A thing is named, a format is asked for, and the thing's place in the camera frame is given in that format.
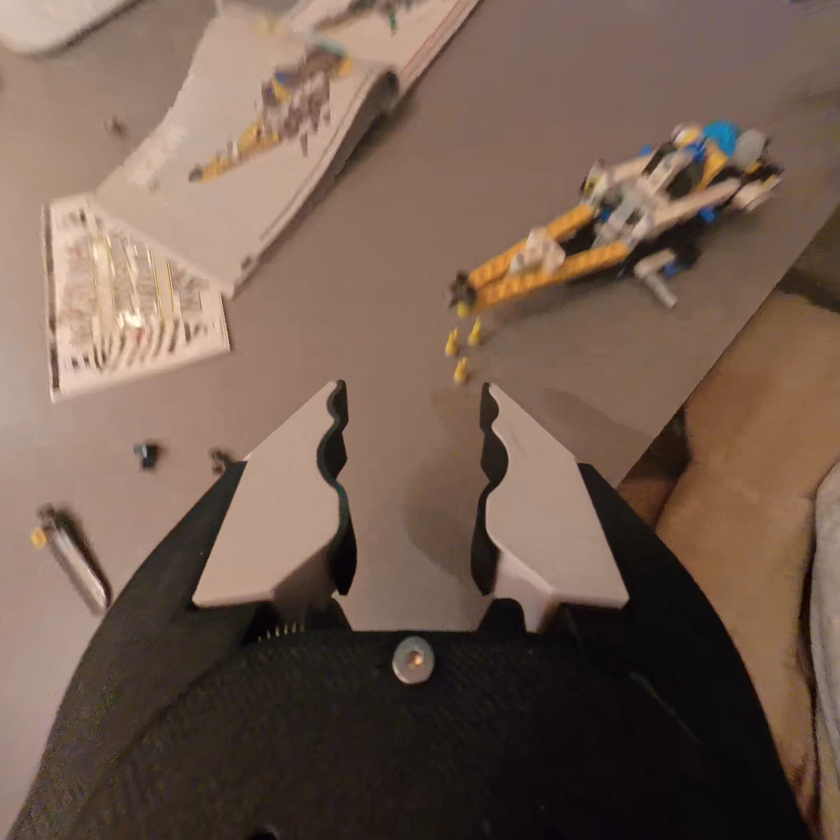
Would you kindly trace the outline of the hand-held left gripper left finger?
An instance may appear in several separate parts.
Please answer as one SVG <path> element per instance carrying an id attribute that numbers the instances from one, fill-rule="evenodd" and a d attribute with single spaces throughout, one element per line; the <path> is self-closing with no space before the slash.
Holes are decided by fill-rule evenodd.
<path id="1" fill-rule="evenodd" d="M 346 387 L 329 381 L 247 456 L 196 606 L 267 602 L 280 613 L 305 613 L 349 593 L 357 547 L 340 483 Z"/>

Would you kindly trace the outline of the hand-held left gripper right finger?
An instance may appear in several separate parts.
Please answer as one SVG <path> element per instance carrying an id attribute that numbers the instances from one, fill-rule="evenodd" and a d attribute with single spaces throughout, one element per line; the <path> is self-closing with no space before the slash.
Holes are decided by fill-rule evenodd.
<path id="1" fill-rule="evenodd" d="M 483 384 L 471 574 L 545 632 L 564 606 L 620 611 L 629 595 L 572 453 L 498 385 Z"/>

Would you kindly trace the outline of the yellow white lego technic model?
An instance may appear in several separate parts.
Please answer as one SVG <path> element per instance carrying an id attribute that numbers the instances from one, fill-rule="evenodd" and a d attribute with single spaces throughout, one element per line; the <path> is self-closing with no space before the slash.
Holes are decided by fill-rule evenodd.
<path id="1" fill-rule="evenodd" d="M 596 161 L 571 209 L 447 290 L 461 318 L 550 287 L 613 272 L 641 282 L 666 308 L 668 281 L 693 267 L 700 237 L 721 215 L 747 214 L 781 183 L 770 136 L 730 120 L 675 126 L 667 141 L 617 164 Z"/>

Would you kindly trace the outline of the lego sticker sheet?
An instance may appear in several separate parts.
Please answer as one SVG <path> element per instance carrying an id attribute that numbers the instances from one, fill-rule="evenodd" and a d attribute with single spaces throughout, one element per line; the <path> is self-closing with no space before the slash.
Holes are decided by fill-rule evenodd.
<path id="1" fill-rule="evenodd" d="M 45 205 L 41 231 L 53 404 L 230 352 L 222 296 L 91 194 Z"/>

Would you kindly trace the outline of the open lego instruction booklet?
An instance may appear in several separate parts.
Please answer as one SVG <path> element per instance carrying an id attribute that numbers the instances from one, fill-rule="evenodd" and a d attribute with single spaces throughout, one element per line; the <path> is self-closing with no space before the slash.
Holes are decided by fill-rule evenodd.
<path id="1" fill-rule="evenodd" d="M 100 209 L 234 297 L 477 4 L 225 3 L 159 126 L 94 193 Z"/>

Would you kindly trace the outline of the white object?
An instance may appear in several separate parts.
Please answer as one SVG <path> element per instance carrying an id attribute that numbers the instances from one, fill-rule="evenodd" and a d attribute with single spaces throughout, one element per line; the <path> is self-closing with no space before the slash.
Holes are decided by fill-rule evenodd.
<path id="1" fill-rule="evenodd" d="M 1 1 L 1 43 L 36 56 L 68 46 L 134 1 Z"/>

